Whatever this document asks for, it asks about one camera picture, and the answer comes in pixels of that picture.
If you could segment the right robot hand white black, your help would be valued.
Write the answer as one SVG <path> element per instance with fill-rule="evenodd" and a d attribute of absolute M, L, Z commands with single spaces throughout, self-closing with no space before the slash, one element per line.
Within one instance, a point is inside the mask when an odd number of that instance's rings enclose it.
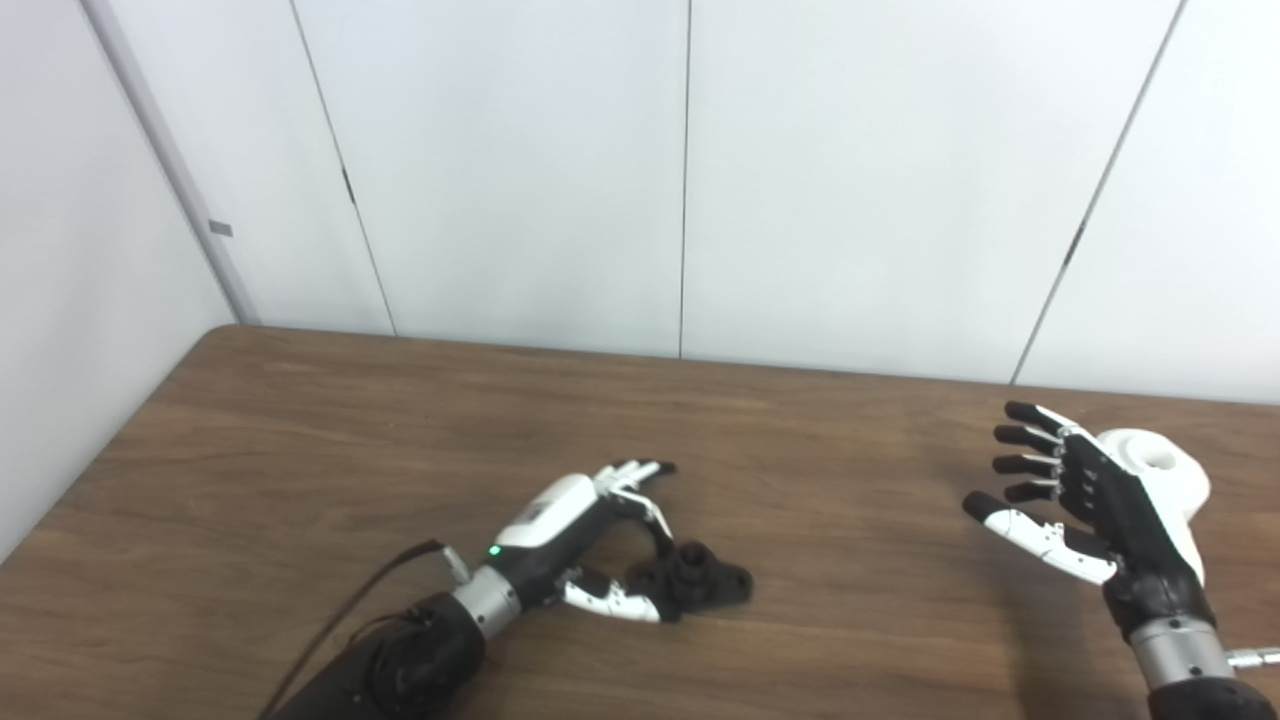
<path fill-rule="evenodd" d="M 992 468 L 1028 478 L 1000 498 L 968 493 L 963 511 L 1051 568 L 1098 585 L 1123 638 L 1161 618 L 1216 628 L 1190 542 L 1175 537 L 1179 515 L 1142 475 L 1056 411 L 1020 401 L 1004 411 L 1010 421 L 995 428 L 995 438 L 1030 452 L 997 456 Z"/>

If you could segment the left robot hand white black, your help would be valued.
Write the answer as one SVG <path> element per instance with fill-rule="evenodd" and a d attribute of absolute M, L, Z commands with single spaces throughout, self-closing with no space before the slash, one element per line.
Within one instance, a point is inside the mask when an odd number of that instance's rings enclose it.
<path fill-rule="evenodd" d="M 630 459 L 594 474 L 571 473 L 548 486 L 500 529 L 483 562 L 498 577 L 517 614 L 553 603 L 635 623 L 676 623 L 669 601 L 590 569 L 585 553 L 620 521 L 641 524 L 659 559 L 675 551 L 675 534 L 643 484 L 677 471 L 673 462 Z"/>

